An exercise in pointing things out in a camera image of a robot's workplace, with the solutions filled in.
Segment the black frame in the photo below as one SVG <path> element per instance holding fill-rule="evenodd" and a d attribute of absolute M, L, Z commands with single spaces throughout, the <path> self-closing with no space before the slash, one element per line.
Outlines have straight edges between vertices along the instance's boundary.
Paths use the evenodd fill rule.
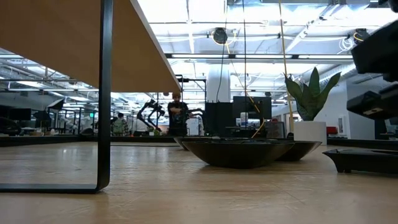
<path fill-rule="evenodd" d="M 113 0 L 101 0 L 99 47 L 98 171 L 96 184 L 0 184 L 0 192 L 95 194 L 109 184 L 111 170 L 111 52 Z"/>

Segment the person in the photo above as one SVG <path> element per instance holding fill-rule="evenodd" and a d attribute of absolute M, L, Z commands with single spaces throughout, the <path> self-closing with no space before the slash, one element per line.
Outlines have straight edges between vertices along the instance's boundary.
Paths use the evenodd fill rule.
<path fill-rule="evenodd" d="M 171 136 L 186 136 L 187 135 L 187 124 L 186 112 L 188 106 L 184 102 L 180 102 L 181 93 L 173 93 L 173 102 L 167 105 L 169 111 L 169 132 Z"/>
<path fill-rule="evenodd" d="M 149 132 L 147 130 L 147 125 L 137 118 L 133 119 L 132 132 L 134 137 L 149 135 Z"/>
<path fill-rule="evenodd" d="M 124 114 L 118 113 L 117 120 L 111 123 L 112 136 L 128 136 L 129 125 L 127 124 L 127 121 L 123 117 Z"/>

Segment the green leaf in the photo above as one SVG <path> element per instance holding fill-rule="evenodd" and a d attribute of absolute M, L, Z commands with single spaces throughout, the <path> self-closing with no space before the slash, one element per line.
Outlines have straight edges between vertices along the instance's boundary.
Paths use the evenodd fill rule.
<path fill-rule="evenodd" d="M 308 113 L 308 119 L 313 121 L 316 115 L 319 113 L 319 109 L 317 108 L 317 97 L 313 96 L 310 88 L 304 84 L 303 85 L 303 95 L 301 99 L 300 106 L 302 106 Z"/>
<path fill-rule="evenodd" d="M 299 104 L 297 104 L 297 112 L 304 121 L 313 121 L 313 118 L 309 115 L 305 108 L 303 108 Z"/>
<path fill-rule="evenodd" d="M 323 105 L 325 105 L 326 100 L 328 99 L 328 95 L 330 90 L 337 85 L 338 81 L 340 80 L 340 74 L 341 72 L 337 73 L 336 75 L 333 75 L 330 79 L 328 84 L 326 84 L 325 88 L 322 90 L 322 92 L 317 96 L 318 98 L 318 104 L 317 108 L 321 110 L 323 108 Z"/>
<path fill-rule="evenodd" d="M 293 82 L 292 80 L 285 77 L 285 84 L 287 91 L 297 100 L 301 100 L 302 92 L 299 84 Z"/>
<path fill-rule="evenodd" d="M 314 96 L 317 96 L 321 92 L 319 87 L 319 73 L 316 67 L 312 70 L 309 87 L 312 95 Z"/>

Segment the black shallow bowl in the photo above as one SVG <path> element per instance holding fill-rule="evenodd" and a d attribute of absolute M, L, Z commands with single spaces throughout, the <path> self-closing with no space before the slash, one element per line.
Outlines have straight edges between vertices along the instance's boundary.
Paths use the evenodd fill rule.
<path fill-rule="evenodd" d="M 211 141 L 211 140 L 220 140 L 220 141 L 226 141 L 226 140 L 240 140 L 246 138 L 220 138 L 220 137 L 178 137 L 174 138 L 174 141 L 177 142 L 183 149 L 188 150 L 184 145 L 183 142 L 192 142 L 192 141 Z"/>
<path fill-rule="evenodd" d="M 351 170 L 398 174 L 398 151 L 334 149 L 323 152 L 335 163 L 337 172 Z"/>
<path fill-rule="evenodd" d="M 183 142 L 191 142 L 191 141 L 209 141 L 211 137 L 178 137 L 174 138 L 174 141 L 177 142 L 184 150 L 188 150 L 182 143 Z"/>
<path fill-rule="evenodd" d="M 218 167 L 252 169 L 262 167 L 285 154 L 294 144 L 256 141 L 183 142 L 204 162 Z"/>
<path fill-rule="evenodd" d="M 299 161 L 308 153 L 314 151 L 322 142 L 311 141 L 288 141 L 294 143 L 294 146 L 277 159 L 277 161 Z"/>

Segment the white column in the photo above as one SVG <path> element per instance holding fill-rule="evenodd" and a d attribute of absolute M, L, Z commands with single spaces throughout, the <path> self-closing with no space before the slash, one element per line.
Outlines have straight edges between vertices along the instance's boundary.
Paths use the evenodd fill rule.
<path fill-rule="evenodd" d="M 231 82 L 228 64 L 223 65 L 222 72 L 220 64 L 211 65 L 207 80 L 207 101 L 209 103 L 216 103 L 217 101 L 228 103 L 231 102 Z"/>

